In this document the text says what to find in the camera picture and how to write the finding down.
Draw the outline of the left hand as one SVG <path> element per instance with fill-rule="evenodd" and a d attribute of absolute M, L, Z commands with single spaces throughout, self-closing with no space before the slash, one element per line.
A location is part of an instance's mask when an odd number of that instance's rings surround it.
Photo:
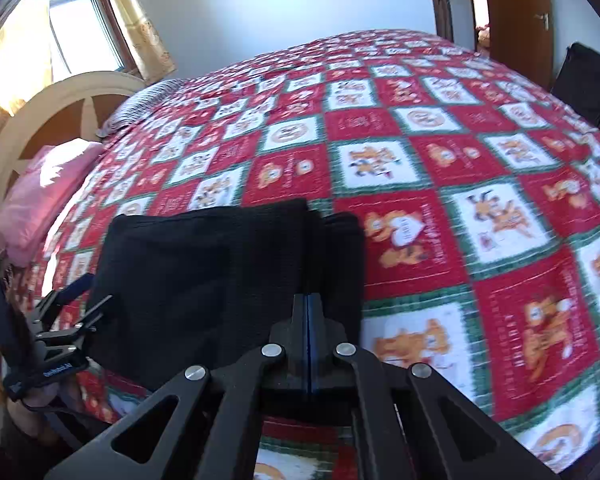
<path fill-rule="evenodd" d="M 73 382 L 53 382 L 42 388 L 33 388 L 22 400 L 8 400 L 7 411 L 15 426 L 26 436 L 43 443 L 52 443 L 59 436 L 41 410 L 49 408 L 56 398 L 70 410 L 83 411 L 81 395 Z"/>

